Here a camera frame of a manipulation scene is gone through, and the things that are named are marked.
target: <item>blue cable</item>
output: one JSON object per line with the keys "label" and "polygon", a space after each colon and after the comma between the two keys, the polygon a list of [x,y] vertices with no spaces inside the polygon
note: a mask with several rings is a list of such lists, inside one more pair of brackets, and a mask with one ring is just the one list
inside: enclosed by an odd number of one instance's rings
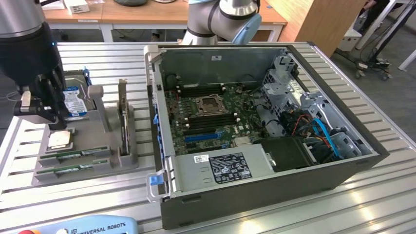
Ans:
{"label": "blue cable", "polygon": [[317,119],[317,118],[313,118],[313,120],[317,122],[317,124],[319,124],[319,126],[320,126],[320,128],[321,128],[321,130],[323,130],[323,132],[324,132],[324,134],[325,134],[328,143],[329,143],[329,145],[331,145],[331,147],[332,147],[332,149],[333,149],[333,153],[335,153],[336,157],[344,159],[344,157],[341,157],[341,156],[339,155],[337,147],[336,147],[336,145],[333,144],[333,142],[332,142],[332,140],[331,140],[331,136],[329,136],[329,133],[328,133],[328,131],[327,131],[327,128],[325,128],[325,125],[324,125],[323,121],[320,121],[320,119]]}
{"label": "blue cable", "polygon": [[316,135],[319,135],[319,130],[317,130],[317,127],[316,127],[316,126],[313,126],[312,128],[313,128],[313,131],[315,131]]}

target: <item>aluminum extrusion table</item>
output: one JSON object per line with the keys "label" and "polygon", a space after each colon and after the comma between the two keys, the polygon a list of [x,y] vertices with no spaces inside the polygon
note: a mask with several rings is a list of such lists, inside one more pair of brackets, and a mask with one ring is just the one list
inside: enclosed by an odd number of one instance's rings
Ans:
{"label": "aluminum extrusion table", "polygon": [[[165,231],[159,204],[147,201],[145,191],[145,175],[155,171],[155,160],[144,44],[61,43],[64,69],[87,66],[92,83],[104,85],[105,105],[116,104],[117,80],[128,80],[140,166],[119,175],[32,187],[44,126],[15,117],[0,148],[0,233],[92,214],[131,216],[137,220],[140,232],[152,234],[416,232],[415,143],[320,50],[307,43],[293,46],[391,152],[371,170],[356,174],[332,191]],[[303,71],[300,79],[309,89],[316,88]]]}

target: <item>universal robots arm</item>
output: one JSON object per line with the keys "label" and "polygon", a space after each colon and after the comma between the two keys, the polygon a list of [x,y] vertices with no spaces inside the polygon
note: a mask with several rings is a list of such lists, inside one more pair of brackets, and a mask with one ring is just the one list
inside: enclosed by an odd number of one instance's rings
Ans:
{"label": "universal robots arm", "polygon": [[65,129],[65,80],[39,0],[0,0],[1,76],[16,82],[23,95],[15,116],[49,124],[52,130]]}
{"label": "universal robots arm", "polygon": [[189,0],[184,45],[216,44],[217,36],[247,44],[260,27],[260,0]]}

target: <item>wooden table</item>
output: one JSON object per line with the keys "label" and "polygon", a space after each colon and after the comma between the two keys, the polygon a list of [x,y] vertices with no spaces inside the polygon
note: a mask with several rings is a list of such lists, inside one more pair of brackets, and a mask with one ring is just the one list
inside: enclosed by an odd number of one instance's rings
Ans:
{"label": "wooden table", "polygon": [[[261,0],[260,14],[263,22],[260,30],[267,36],[260,40],[277,41],[287,20],[268,3]],[[113,42],[113,29],[187,29],[188,3],[183,0],[161,4],[152,0],[139,7],[127,7],[107,0],[103,4],[89,5],[91,12],[68,15],[67,10],[48,10],[47,21],[53,29],[100,29],[104,42]]]}
{"label": "wooden table", "polygon": [[68,9],[44,10],[52,29],[100,29],[103,4],[89,5],[89,12],[71,15]]}

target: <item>power supply label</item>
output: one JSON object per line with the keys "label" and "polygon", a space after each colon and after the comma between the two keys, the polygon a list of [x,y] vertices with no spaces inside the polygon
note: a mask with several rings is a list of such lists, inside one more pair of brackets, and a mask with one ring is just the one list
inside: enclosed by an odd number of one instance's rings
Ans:
{"label": "power supply label", "polygon": [[252,177],[243,153],[211,157],[209,164],[217,184]]}

